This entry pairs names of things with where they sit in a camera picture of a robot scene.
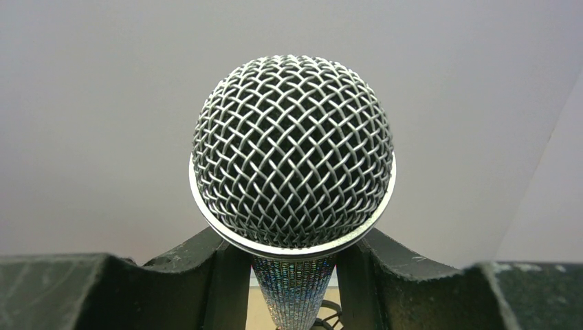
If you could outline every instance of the silver ring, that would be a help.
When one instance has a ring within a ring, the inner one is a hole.
[[[202,215],[205,217],[206,222],[216,231],[221,237],[223,237],[227,242],[237,246],[243,251],[255,254],[257,256],[267,258],[267,259],[277,259],[286,261],[304,261],[316,258],[322,258],[331,254],[335,254],[350,245],[358,242],[366,233],[373,229],[375,223],[383,214],[388,201],[391,200],[393,196],[393,190],[395,189],[395,179],[397,176],[397,161],[395,159],[395,152],[393,152],[393,165],[390,170],[390,179],[388,181],[388,187],[383,199],[381,200],[379,207],[373,212],[373,214],[359,227],[357,227],[352,232],[330,241],[328,243],[315,245],[311,247],[302,248],[283,248],[274,247],[269,245],[260,244],[247,239],[236,232],[233,232],[229,227],[223,225],[208,209],[202,196],[200,195],[197,178],[194,171],[193,164],[193,154],[190,154],[190,161],[188,163],[188,176],[190,179],[190,190],[195,198],[195,202],[199,207]]]

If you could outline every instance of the microphone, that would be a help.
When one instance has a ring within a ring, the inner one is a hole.
[[[310,329],[337,253],[372,229],[395,186],[374,91],[323,58],[251,60],[204,102],[192,145],[190,187],[206,221],[253,255],[278,329]]]

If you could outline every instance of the microphone body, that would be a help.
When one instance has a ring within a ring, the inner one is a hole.
[[[374,91],[323,58],[258,58],[209,95],[193,147],[190,187],[207,222],[254,255],[278,328],[310,329],[336,253],[393,193],[393,137]]]

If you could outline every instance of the white wall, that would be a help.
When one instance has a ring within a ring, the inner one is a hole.
[[[378,227],[453,265],[490,259],[583,65],[571,1],[2,1],[0,253],[145,261],[206,226],[196,117],[270,54],[369,82],[399,174]]]
[[[496,258],[583,263],[583,71]]]

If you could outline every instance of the metal mesh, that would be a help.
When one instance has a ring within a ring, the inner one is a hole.
[[[324,299],[335,257],[288,263],[255,256],[253,270],[280,330],[309,330]]]
[[[236,68],[205,101],[193,146],[211,213],[280,248],[354,230],[391,175],[392,135],[373,90],[323,58],[273,56]]]

